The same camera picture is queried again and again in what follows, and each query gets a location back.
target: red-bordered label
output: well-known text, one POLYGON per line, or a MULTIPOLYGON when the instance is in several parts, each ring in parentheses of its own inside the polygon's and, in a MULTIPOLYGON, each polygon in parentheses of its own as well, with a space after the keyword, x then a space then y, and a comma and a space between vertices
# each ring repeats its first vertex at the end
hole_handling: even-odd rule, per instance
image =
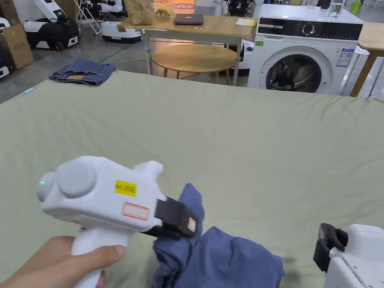
POLYGON ((122 206, 121 214, 127 217, 147 221, 149 217, 149 209, 136 204, 125 202, 122 206))
POLYGON ((196 221, 192 218, 189 218, 188 220, 188 229, 194 232, 196 230, 196 221))

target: paper bag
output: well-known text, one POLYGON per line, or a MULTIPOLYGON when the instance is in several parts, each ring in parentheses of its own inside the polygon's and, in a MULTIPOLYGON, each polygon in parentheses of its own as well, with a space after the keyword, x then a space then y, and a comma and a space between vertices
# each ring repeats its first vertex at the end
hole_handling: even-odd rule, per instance
POLYGON ((173 0, 154 0, 156 16, 174 16, 173 0))
POLYGON ((125 0, 128 19, 133 25, 150 25, 154 14, 153 0, 125 0))

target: control panel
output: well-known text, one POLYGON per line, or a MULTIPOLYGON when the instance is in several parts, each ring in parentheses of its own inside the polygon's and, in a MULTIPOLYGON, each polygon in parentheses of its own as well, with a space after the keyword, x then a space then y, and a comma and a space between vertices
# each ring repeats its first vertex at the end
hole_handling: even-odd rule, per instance
POLYGON ((257 33, 357 41, 362 24, 260 18, 257 33))

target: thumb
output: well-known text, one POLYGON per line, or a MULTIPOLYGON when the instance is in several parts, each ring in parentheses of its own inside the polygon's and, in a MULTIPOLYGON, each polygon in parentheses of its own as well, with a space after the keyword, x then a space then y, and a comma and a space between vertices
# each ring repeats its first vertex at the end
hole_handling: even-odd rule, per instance
POLYGON ((96 269, 106 268, 121 260, 126 252, 122 245, 101 246, 93 252, 73 256, 70 259, 76 274, 80 277, 87 275, 96 269))

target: laptop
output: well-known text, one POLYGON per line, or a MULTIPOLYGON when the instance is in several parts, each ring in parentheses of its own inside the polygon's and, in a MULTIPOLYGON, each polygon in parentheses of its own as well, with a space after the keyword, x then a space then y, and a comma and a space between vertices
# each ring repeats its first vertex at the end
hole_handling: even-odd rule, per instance
POLYGON ((203 14, 176 14, 173 23, 177 25, 203 25, 203 14))

